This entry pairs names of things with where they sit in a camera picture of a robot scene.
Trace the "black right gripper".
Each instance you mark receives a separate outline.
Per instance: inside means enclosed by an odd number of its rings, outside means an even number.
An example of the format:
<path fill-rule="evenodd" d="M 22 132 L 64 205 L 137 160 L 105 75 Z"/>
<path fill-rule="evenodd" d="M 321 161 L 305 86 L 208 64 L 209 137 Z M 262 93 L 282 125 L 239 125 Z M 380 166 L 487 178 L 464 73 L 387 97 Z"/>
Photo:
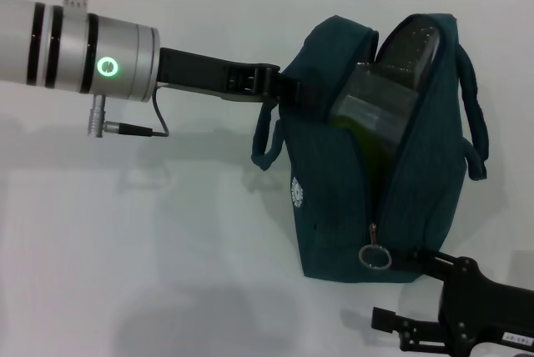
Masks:
<path fill-rule="evenodd" d="M 453 356 L 468 356 L 482 343 L 533 351 L 533 292 L 488 279 L 474 259 L 429 249 L 392 250 L 390 270 L 443 281 L 438 320 Z M 374 307 L 371 328 L 399 335 L 400 349 L 441 353 L 442 327 Z"/>

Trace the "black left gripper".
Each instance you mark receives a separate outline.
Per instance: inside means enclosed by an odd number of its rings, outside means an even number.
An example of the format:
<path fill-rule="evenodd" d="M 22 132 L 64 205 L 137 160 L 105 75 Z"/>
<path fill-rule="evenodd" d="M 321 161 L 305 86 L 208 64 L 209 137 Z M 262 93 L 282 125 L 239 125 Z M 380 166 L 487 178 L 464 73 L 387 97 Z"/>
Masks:
<path fill-rule="evenodd" d="M 294 110 L 317 110 L 322 104 L 323 80 L 317 71 L 298 78 L 279 73 L 266 63 L 236 63 L 204 55 L 161 48 L 157 80 L 193 93 L 237 102 L 262 102 L 275 84 L 275 101 Z"/>

